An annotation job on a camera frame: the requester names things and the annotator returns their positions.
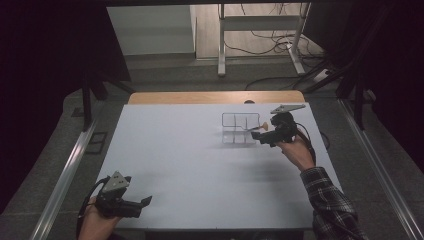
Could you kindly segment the wooden table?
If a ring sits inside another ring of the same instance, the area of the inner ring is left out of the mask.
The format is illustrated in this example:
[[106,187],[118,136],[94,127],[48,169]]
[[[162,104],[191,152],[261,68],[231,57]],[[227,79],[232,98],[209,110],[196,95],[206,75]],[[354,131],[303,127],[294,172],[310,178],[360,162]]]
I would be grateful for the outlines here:
[[136,92],[129,104],[242,104],[304,102],[297,90],[288,91],[202,91],[202,92]]

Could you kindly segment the white cabinet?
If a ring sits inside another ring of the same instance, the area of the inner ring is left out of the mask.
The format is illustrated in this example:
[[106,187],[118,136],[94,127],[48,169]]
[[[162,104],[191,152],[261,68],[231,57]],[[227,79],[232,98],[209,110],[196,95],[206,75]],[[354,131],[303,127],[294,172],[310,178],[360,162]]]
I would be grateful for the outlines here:
[[191,7],[108,7],[124,55],[194,53]]

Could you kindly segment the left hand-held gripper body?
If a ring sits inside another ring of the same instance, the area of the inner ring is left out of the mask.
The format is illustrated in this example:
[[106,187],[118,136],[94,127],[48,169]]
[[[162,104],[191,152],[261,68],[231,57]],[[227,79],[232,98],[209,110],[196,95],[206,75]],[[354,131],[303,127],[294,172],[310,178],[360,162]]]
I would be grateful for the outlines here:
[[108,177],[104,186],[99,190],[95,206],[106,217],[138,218],[143,208],[140,202],[131,202],[123,199],[129,187],[131,177],[124,177],[115,171]]

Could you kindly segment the clear acrylic organizer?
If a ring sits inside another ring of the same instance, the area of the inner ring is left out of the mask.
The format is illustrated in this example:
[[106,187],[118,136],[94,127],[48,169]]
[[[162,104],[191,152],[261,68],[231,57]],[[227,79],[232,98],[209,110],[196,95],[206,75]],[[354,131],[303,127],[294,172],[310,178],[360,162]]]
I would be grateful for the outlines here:
[[255,144],[251,131],[260,126],[260,115],[226,112],[221,115],[221,125],[224,144]]

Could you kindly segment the person's right hand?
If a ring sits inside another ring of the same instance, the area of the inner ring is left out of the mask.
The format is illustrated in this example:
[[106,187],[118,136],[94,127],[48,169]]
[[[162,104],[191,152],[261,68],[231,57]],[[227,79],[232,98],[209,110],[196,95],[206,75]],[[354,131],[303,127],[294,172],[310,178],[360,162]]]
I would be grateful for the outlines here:
[[304,140],[296,136],[291,143],[277,142],[282,153],[293,163],[300,172],[316,166]]

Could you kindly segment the white metal desk frame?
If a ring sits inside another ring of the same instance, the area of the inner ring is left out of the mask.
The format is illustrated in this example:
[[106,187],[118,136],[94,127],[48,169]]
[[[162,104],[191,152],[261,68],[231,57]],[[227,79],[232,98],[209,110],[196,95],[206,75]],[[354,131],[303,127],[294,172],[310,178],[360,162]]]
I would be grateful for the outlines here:
[[226,74],[225,32],[226,31],[294,31],[294,39],[287,43],[288,53],[298,75],[306,72],[299,58],[298,43],[306,22],[310,3],[302,4],[298,15],[272,15],[272,16],[225,16],[225,5],[218,5],[219,17],[219,52],[218,75]]

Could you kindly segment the person's left hand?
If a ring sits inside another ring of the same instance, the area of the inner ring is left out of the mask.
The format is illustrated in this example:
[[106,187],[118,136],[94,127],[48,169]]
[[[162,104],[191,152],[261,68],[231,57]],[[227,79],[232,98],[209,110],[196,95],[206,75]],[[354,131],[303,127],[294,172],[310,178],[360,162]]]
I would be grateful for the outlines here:
[[91,197],[84,210],[77,240],[107,240],[121,217],[104,217],[95,206],[96,198]]

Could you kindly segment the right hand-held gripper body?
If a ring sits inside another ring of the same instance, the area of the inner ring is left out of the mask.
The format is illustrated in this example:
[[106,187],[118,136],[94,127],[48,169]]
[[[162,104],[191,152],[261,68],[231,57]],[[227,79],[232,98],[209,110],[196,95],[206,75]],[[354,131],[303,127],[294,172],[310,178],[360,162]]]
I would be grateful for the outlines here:
[[292,110],[301,108],[304,108],[304,105],[280,105],[272,110],[271,114],[273,114],[273,117],[270,121],[275,129],[260,134],[260,143],[269,144],[271,147],[275,147],[277,142],[291,143],[296,135],[299,135],[302,140],[305,140],[306,136],[297,128],[297,123],[291,114]]

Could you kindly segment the aluminium rail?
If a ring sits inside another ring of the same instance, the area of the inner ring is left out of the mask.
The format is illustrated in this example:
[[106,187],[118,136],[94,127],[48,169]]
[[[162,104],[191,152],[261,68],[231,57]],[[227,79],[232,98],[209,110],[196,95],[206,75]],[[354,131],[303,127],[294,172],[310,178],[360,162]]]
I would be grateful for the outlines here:
[[404,197],[394,185],[394,182],[384,167],[380,156],[377,154],[374,146],[368,138],[366,131],[361,130],[359,125],[356,123],[354,119],[354,112],[352,107],[349,105],[349,101],[340,99],[338,100],[338,104],[342,108],[345,118],[363,149],[373,172],[375,173],[408,238],[410,240],[424,240],[424,230],[418,226],[415,216]]
[[80,133],[29,240],[47,239],[96,125],[97,120],[93,120]]

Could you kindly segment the makeup brush with dark handle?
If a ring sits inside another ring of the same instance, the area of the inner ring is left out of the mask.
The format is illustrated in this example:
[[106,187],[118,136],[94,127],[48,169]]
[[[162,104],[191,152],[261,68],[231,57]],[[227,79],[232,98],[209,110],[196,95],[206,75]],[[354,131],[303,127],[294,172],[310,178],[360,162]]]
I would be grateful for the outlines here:
[[265,131],[268,131],[268,128],[269,128],[268,123],[264,122],[262,125],[247,129],[246,131],[250,132],[250,131],[260,130],[260,129],[264,129]]

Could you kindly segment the white power strip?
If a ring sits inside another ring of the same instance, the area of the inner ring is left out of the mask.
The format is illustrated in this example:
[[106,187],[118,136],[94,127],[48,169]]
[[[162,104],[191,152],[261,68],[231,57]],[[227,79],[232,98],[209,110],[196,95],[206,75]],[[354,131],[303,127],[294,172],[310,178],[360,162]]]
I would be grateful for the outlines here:
[[320,73],[318,73],[314,78],[313,81],[318,83],[328,77],[331,74],[331,71],[329,69],[323,69]]

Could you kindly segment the black metal stand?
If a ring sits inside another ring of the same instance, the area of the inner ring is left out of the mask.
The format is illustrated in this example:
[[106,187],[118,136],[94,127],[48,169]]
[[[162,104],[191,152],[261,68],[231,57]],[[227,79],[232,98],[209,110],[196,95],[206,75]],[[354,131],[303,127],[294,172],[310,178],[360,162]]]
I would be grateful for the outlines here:
[[360,70],[360,63],[358,61],[351,61],[349,64],[325,77],[320,82],[303,89],[302,93],[312,93],[338,79],[341,79],[341,82],[336,89],[336,96],[339,99],[346,99],[352,91],[355,91],[353,118],[358,127],[361,130],[364,130],[362,109],[364,104],[365,83],[363,74]]
[[86,74],[82,78],[84,132],[89,129],[93,122],[93,114],[91,110],[91,94],[94,94],[95,98],[101,101],[106,100],[108,97],[108,91],[104,85],[105,82],[108,82],[129,94],[135,93],[133,88],[106,75],[105,73],[95,72],[94,74]]

